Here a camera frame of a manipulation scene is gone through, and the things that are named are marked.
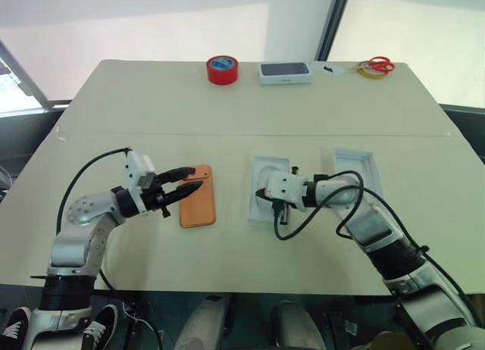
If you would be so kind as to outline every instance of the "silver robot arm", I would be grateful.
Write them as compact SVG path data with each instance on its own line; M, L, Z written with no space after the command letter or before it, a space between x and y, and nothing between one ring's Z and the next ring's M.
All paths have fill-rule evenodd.
M125 165L128 187L87 195L67 209L67 220L55 237L39 307L33 311L23 350L30 350L40 333L81 330L91 316L89 300L101 269L111 231L127 218L162 210L196 191L202 181L191 181L165 192L162 185L195 173L191 167L155 175L147 156L130 151Z
M357 183L346 176L309 181L284 172L268 177L264 195L304 211L317 207L336 189L351 187L330 198L327 205L341 218L358 197ZM485 330L477 327L457 289L414 245L379 202L364 198L346 224L349 235L371 259L383 282L397 299L404 327L419 348L468 348L485 344Z

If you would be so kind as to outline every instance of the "white table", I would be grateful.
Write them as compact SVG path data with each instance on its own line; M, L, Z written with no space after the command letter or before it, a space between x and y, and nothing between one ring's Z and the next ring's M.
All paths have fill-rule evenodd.
M350 68L353 64L343 64ZM307 86L259 86L241 64L213 86L201 63L101 63L0 205L0 280L38 285L65 188L80 166L113 148L148 154L158 171L207 163L217 222L182 229L178 207L134 217L110 236L104 269L119 289L387 294L354 243L324 211L295 239L247 221L252 158L290 158L301 174L333 172L335 148L375 154L386 199L466 292L485 292L485 170L405 64L385 80L348 70ZM71 195L126 185L124 158L90 168ZM306 214L294 213L291 227Z

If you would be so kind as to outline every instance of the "red tape roll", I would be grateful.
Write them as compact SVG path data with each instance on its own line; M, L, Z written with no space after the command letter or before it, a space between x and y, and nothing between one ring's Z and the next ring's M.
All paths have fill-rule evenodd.
M229 85L237 80L239 62L230 56L215 56L207 61L207 77L216 85Z

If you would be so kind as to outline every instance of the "sneaker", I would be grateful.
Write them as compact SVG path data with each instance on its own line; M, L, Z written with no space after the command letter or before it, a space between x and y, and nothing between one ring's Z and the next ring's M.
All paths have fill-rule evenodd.
M115 305L106 305L95 317L94 321L83 332L82 348L104 350L118 322L118 309Z
M2 335L9 338L9 342L11 342L14 350L22 349L31 314L32 312L30 312L29 308L20 307L12 313L8 320L7 328Z

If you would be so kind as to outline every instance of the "orange phone case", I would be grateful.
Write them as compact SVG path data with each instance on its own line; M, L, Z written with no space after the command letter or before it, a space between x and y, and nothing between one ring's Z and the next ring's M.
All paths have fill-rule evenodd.
M215 222L211 166L200 164L193 167L196 169L196 172L182 180L182 182L202 181L202 185L192 195L180 200L181 227L200 227Z

